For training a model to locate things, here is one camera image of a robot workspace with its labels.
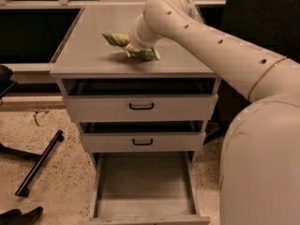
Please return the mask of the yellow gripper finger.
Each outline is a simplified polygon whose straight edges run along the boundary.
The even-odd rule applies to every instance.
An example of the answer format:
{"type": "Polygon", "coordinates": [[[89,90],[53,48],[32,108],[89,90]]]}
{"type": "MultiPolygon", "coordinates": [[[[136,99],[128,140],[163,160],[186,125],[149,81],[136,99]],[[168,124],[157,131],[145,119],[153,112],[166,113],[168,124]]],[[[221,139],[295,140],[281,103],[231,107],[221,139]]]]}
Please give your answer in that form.
{"type": "Polygon", "coordinates": [[[141,50],[133,46],[131,43],[128,43],[123,50],[127,53],[128,56],[134,57],[141,50]]]}

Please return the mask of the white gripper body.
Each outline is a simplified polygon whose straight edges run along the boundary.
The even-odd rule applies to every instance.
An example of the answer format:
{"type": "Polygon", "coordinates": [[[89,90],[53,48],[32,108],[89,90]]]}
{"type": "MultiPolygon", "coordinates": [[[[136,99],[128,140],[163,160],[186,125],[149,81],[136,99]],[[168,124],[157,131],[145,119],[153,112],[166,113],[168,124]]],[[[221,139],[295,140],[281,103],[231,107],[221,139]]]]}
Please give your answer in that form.
{"type": "Polygon", "coordinates": [[[143,15],[139,15],[128,30],[129,43],[136,50],[147,50],[153,47],[161,36],[154,33],[144,20],[143,15]]]}

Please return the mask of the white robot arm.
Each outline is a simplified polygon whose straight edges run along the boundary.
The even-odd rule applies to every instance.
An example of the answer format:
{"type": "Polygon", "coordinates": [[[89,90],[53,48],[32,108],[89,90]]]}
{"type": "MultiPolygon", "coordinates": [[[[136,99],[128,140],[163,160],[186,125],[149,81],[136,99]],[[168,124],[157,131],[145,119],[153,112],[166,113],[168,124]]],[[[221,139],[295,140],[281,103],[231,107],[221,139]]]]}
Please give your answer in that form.
{"type": "Polygon", "coordinates": [[[148,0],[129,48],[170,38],[249,100],[222,145],[220,225],[300,225],[300,65],[194,13],[192,0],[148,0]]]}

